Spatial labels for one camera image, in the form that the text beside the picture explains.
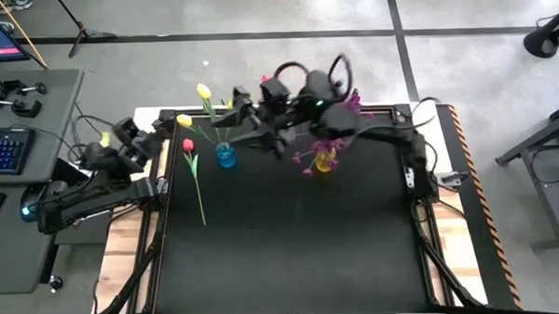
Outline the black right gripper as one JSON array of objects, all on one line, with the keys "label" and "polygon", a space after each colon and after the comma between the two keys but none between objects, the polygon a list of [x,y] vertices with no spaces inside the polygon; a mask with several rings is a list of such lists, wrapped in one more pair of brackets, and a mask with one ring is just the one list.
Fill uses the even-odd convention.
[{"label": "black right gripper", "polygon": [[[245,88],[233,87],[232,102],[229,111],[211,120],[215,128],[241,126],[245,119],[254,126],[260,125],[251,94]],[[229,143],[272,153],[276,160],[283,159],[284,143],[278,132],[314,119],[323,105],[324,100],[319,97],[292,98],[286,102],[260,101],[258,110],[262,124],[259,129],[234,137]]]}]

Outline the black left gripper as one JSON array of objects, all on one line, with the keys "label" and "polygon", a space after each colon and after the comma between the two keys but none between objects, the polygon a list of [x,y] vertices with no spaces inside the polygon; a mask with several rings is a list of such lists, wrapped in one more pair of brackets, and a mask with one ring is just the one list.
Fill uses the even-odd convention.
[{"label": "black left gripper", "polygon": [[153,122],[154,131],[140,130],[134,119],[126,117],[113,126],[114,135],[122,143],[118,157],[126,165],[145,165],[161,153],[165,143],[174,132],[176,119],[157,119]]}]

